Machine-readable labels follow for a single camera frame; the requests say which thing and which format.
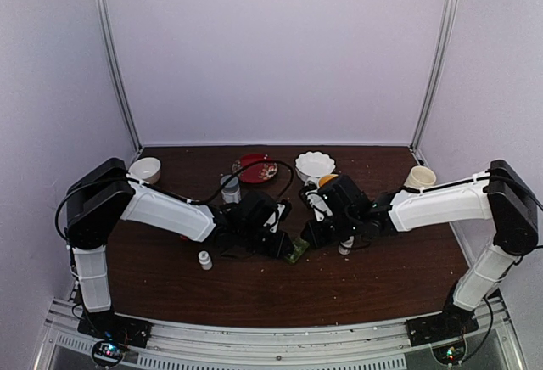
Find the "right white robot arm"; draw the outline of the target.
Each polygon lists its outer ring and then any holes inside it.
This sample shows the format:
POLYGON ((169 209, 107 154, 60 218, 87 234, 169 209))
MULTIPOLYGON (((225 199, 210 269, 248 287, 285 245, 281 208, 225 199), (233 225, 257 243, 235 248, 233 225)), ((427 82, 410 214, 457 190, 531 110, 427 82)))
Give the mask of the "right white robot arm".
POLYGON ((369 199, 347 175, 309 179, 300 198, 313 210, 301 237, 314 249, 454 221, 491 220, 495 235, 451 289, 435 330, 446 338, 467 324, 509 269, 539 248, 541 203, 505 160, 469 178, 430 188, 407 186, 369 199))

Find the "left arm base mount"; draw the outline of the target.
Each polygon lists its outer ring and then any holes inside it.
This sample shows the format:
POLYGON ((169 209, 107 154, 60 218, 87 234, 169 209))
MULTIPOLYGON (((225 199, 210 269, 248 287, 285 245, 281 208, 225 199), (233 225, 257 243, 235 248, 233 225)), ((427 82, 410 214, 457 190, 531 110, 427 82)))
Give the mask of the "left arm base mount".
POLYGON ((121 345, 145 348, 152 327, 151 322, 119 316, 111 310, 97 313, 84 310, 77 331, 96 339, 106 339, 121 345))

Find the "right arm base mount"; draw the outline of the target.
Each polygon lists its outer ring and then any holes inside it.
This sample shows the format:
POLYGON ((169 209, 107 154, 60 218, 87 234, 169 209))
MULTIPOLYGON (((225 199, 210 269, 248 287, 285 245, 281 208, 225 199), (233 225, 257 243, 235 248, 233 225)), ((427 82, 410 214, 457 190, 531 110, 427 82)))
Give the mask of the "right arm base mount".
POLYGON ((441 313, 417 317, 406 321, 411 346, 434 344, 443 340, 460 338, 479 329, 472 312, 441 313))

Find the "green pill organizer box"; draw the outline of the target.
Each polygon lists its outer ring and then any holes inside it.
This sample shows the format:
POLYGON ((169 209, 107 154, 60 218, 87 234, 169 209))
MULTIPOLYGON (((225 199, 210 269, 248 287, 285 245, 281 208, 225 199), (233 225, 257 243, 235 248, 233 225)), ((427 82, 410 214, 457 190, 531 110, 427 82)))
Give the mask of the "green pill organizer box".
POLYGON ((289 264, 295 264, 302 255, 309 249, 310 244, 302 238, 296 238, 293 241, 293 251, 284 257, 289 264))

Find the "white labelled pill bottle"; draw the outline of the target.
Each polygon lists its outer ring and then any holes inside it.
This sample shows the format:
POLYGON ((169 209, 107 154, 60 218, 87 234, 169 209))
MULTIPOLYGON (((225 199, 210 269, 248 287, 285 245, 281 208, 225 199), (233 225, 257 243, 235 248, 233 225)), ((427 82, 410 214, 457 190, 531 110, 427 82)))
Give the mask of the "white labelled pill bottle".
POLYGON ((349 237, 345 241, 340 242, 338 246, 338 252, 341 255, 348 255, 353 248, 354 242, 355 238, 353 236, 349 237))

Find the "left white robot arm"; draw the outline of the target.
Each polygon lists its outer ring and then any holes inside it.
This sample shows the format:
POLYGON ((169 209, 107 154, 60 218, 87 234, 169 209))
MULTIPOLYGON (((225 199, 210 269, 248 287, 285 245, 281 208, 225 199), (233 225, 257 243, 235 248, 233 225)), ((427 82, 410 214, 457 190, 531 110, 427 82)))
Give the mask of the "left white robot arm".
POLYGON ((294 245, 280 229, 292 205, 261 191, 249 191, 239 201, 213 205, 145 182, 125 163, 110 158, 74 183, 60 201, 55 218, 66 214, 66 225, 55 221, 76 268, 84 317, 103 339, 122 330, 109 292, 106 245, 118 221, 135 221, 176 233, 196 243, 215 239, 227 248, 282 259, 294 245))

